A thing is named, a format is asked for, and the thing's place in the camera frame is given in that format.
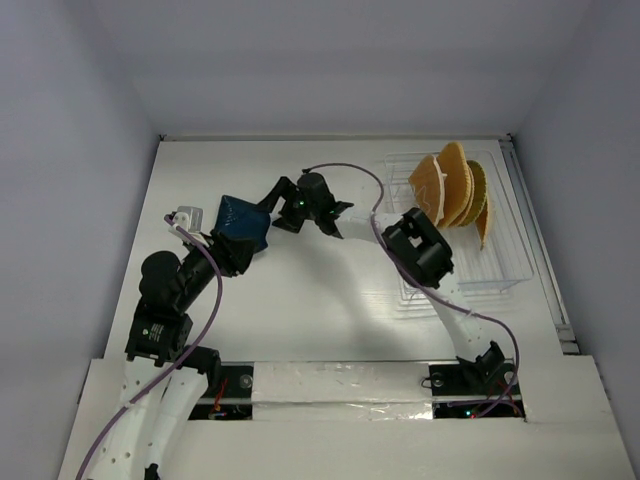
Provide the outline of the round green rimmed woven plate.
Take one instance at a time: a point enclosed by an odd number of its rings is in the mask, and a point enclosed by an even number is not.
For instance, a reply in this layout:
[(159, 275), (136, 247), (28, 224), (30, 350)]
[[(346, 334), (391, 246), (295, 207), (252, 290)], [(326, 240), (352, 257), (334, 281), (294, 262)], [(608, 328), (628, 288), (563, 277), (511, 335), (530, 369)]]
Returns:
[(474, 192), (471, 203), (471, 210), (469, 212), (469, 218), (471, 222), (474, 222), (483, 211), (488, 200), (488, 179), (485, 169), (482, 165), (475, 161), (468, 161), (469, 169), (473, 175)]

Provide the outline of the triangular woven orange plate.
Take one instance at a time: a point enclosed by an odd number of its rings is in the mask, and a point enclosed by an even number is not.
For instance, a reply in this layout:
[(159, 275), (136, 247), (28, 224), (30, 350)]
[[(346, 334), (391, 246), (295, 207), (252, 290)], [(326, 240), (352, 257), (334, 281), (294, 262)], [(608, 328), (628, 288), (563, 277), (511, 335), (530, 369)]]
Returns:
[(445, 178), (436, 157), (427, 155), (408, 179), (416, 205), (439, 228), (444, 226)]

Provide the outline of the dark blue leaf plate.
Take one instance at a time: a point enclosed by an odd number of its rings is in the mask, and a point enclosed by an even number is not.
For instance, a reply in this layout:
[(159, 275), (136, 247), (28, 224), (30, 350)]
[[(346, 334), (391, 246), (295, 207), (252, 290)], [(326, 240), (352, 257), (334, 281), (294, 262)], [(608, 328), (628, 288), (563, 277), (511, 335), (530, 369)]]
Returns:
[(267, 233), (271, 226), (270, 214), (257, 205), (229, 195), (220, 200), (214, 230), (233, 240), (251, 240), (254, 252), (268, 247)]

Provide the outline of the round woven orange plate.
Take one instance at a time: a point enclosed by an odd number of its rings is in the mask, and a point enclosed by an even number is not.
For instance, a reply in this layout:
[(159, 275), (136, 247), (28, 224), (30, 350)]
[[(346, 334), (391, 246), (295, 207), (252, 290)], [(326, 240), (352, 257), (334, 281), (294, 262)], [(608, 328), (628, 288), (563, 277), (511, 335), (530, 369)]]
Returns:
[(469, 204), (463, 212), (461, 212), (450, 224), (451, 228), (454, 227), (464, 227), (474, 222), (479, 211), (482, 210), (482, 207), (474, 206), (473, 204)]

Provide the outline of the leaf shaped woven plate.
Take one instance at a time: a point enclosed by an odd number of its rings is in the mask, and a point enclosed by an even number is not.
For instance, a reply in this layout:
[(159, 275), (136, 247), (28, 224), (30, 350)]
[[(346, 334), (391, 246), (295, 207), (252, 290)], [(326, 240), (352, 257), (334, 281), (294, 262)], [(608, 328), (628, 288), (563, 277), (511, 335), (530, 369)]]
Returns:
[(485, 205), (475, 221), (476, 230), (480, 240), (480, 250), (487, 246), (494, 222), (494, 206), (490, 196), (487, 196)]

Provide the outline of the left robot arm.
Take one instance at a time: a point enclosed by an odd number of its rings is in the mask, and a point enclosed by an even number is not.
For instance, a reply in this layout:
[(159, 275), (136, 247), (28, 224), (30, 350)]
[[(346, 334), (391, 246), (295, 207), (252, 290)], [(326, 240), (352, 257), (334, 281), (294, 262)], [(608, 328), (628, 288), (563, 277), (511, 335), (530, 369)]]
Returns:
[(255, 243), (185, 234), (188, 254), (147, 257), (125, 347), (120, 405), (94, 441), (80, 479), (159, 479), (197, 402), (223, 390), (220, 354), (188, 339), (187, 311), (212, 280), (244, 273)]

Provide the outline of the rounded square woven plate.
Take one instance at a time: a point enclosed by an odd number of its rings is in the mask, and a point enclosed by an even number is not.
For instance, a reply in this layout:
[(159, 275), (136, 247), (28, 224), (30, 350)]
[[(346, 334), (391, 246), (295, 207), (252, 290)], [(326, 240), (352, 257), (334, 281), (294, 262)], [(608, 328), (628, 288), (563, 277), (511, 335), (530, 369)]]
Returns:
[(452, 221), (471, 204), (473, 197), (473, 179), (463, 146), (459, 142), (448, 143), (438, 154), (437, 161), (446, 175), (444, 226), (450, 227)]

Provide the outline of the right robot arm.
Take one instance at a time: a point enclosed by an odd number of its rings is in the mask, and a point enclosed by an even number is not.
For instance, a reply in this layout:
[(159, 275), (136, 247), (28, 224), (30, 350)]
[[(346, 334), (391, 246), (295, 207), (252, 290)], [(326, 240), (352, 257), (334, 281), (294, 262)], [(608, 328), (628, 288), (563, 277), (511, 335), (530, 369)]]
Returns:
[(296, 182), (280, 178), (258, 209), (272, 214), (280, 200), (284, 204), (272, 222), (277, 228), (297, 233), (312, 221), (328, 236), (378, 244), (403, 280), (430, 300), (454, 346), (462, 384), (475, 395), (491, 397), (499, 386), (503, 396), (510, 392), (518, 368), (514, 366), (511, 378), (504, 379), (506, 357), (483, 329), (485, 323), (506, 325), (466, 304), (454, 272), (452, 248), (422, 210), (379, 215), (379, 202), (368, 211), (358, 210), (350, 202), (337, 200), (325, 178), (311, 169), (304, 170)]

